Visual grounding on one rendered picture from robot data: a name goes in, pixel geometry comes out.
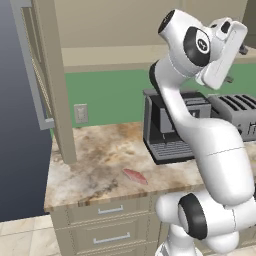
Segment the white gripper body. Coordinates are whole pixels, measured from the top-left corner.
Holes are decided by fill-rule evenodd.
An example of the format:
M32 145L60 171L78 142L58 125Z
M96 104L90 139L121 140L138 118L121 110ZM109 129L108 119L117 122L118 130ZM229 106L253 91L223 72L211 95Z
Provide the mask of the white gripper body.
M199 83L219 89L247 35L247 27L239 21L212 21L204 32L210 38L210 62L199 72Z

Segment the beige cabinet door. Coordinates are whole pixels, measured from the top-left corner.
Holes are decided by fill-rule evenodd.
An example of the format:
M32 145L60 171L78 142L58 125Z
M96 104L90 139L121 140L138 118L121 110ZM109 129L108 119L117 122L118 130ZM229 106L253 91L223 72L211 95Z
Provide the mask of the beige cabinet door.
M46 116L53 120L63 161L74 163L76 151L54 0L28 0L28 6L23 7L21 13L36 88Z

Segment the beige base cabinet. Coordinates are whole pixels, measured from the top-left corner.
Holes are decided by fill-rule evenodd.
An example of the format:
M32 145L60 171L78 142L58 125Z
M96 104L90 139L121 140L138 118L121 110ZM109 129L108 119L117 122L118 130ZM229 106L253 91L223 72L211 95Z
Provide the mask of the beige base cabinet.
M165 241L168 234L168 226L159 221L154 211L157 197L149 198L149 210L101 218L92 221L83 221L70 224L67 212L58 210L51 213L55 234L62 256L154 256L156 249ZM98 226L121 221L137 221L137 233L139 239L134 242L119 244L111 247L78 252L75 248L74 236L72 232L81 226Z

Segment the silver toaster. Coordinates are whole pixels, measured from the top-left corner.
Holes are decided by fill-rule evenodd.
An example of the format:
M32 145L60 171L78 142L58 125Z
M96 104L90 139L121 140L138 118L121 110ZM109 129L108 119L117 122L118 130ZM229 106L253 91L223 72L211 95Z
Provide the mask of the silver toaster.
M256 140L256 98L247 94L213 95L211 116L232 123L245 142Z

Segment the black and silver coffee machine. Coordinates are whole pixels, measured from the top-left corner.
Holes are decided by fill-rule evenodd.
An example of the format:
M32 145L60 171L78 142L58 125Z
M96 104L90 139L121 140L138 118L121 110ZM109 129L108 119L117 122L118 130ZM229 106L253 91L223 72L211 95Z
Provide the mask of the black and silver coffee machine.
M193 159L189 145L175 131L156 90L144 89L143 94L145 96L143 141L154 162L162 165ZM202 93L183 91L182 98L192 116L210 117L211 104Z

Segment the beige drawer front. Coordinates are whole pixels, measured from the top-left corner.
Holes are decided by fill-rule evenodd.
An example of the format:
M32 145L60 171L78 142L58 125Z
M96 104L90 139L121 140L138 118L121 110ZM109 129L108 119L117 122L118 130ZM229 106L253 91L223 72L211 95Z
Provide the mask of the beige drawer front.
M74 236L75 248L78 252L82 252L134 242L139 239L139 235L137 233L137 224L137 221L129 220L92 227L78 227L72 232ZM127 232L130 232L130 238L103 244L93 244L93 238L100 240L125 235Z
M101 210L117 208L123 205L124 210L112 214L98 214L98 208ZM77 207L69 209L67 212L68 220L70 224L79 223L83 221L92 221L101 218L109 218L114 216L120 216L124 214L130 214L141 211L149 210L149 198L141 197L128 200L113 201L104 204L95 204L91 206Z

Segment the beige wall cabinet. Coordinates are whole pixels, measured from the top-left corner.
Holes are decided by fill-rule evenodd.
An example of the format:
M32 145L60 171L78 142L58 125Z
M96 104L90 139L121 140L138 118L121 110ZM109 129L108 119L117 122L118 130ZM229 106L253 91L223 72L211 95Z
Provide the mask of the beige wall cabinet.
M241 21L248 0L55 0L64 70L146 69L168 47L157 33L165 15L180 9L208 25Z

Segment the white wall outlet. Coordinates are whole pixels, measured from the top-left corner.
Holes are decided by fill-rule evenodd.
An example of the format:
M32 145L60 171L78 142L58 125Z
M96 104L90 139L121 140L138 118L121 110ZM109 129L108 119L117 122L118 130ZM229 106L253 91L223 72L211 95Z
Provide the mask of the white wall outlet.
M88 122L88 106L86 104L75 104L74 105L75 121L79 123Z

